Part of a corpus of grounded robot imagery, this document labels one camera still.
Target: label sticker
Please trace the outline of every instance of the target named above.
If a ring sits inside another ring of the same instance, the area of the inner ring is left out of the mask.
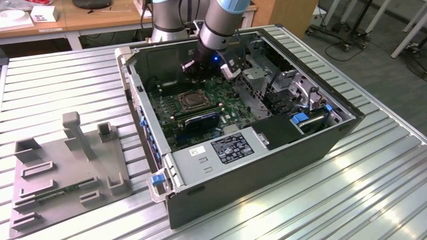
[[[190,152],[190,155],[194,157],[199,154],[203,154],[206,152],[206,148],[203,146],[198,146],[196,148],[194,149],[190,149],[188,152]]]
[[[48,28],[48,29],[40,29],[39,30],[40,33],[58,32],[58,31],[63,31],[63,28]]]
[[[211,142],[211,145],[223,164],[230,164],[254,153],[242,133]]]

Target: metal slotted table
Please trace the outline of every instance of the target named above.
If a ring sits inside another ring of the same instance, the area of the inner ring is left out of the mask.
[[[119,127],[134,195],[24,239],[425,239],[426,137],[282,27],[264,27],[367,115],[327,156],[179,229],[151,200],[150,173],[114,50],[118,46],[15,58],[2,69],[0,239],[8,238],[14,141],[64,138],[60,113],[82,130]]]

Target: blue latch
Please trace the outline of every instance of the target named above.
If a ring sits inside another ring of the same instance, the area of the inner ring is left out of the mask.
[[[151,184],[154,186],[163,184],[166,181],[167,181],[167,179],[166,179],[166,175],[163,173],[160,173],[159,175],[154,175],[151,177]]]
[[[309,120],[309,116],[306,113],[300,112],[298,114],[294,115],[292,117],[292,121],[295,124],[299,124],[300,122],[305,122],[306,120]]]
[[[139,120],[139,126],[144,127],[147,125],[146,117],[143,116]]]
[[[333,106],[331,106],[330,104],[327,104],[325,107],[326,107],[326,110],[327,110],[329,112],[333,111]]]

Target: barcode label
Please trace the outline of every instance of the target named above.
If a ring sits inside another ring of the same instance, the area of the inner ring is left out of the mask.
[[[40,29],[39,30],[40,33],[58,32],[58,31],[63,31],[63,28],[47,28],[47,29]]]
[[[207,151],[206,148],[203,146],[199,146],[194,149],[190,149],[190,155],[194,157],[199,154],[203,154],[206,151]]]

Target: cart wheel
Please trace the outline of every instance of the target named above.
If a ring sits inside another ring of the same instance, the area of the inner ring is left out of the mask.
[[[345,52],[350,52],[350,49],[353,48],[353,46],[351,45],[345,45]]]

